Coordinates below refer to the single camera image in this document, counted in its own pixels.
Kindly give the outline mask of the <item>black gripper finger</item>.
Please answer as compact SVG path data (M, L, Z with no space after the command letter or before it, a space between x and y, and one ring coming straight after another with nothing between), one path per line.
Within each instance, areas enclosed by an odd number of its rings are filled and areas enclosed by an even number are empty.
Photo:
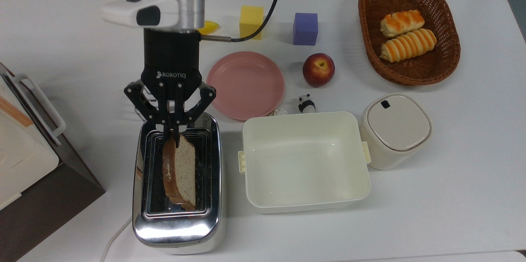
M188 123L194 123L205 109L214 101L216 98L216 89L212 86L201 82L198 86L200 100L197 104L188 111L184 110L184 103L189 98L185 95L186 88L183 83L178 83L175 91L174 99L174 132L179 133L179 127L181 125L188 125Z
M130 99L134 107L147 121L163 125L164 140L173 139L175 146L179 147L179 130L175 121L175 114L169 111L169 100L167 99L167 82L158 82L154 97L157 101L157 108L152 106L143 93L145 86L142 82L131 82L125 89L126 97Z

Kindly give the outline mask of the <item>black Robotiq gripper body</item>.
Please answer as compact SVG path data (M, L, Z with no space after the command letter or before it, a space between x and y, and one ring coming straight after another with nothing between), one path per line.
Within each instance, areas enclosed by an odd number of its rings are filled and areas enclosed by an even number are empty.
M199 72L201 34L143 30L143 84L160 99L186 102L202 82Z

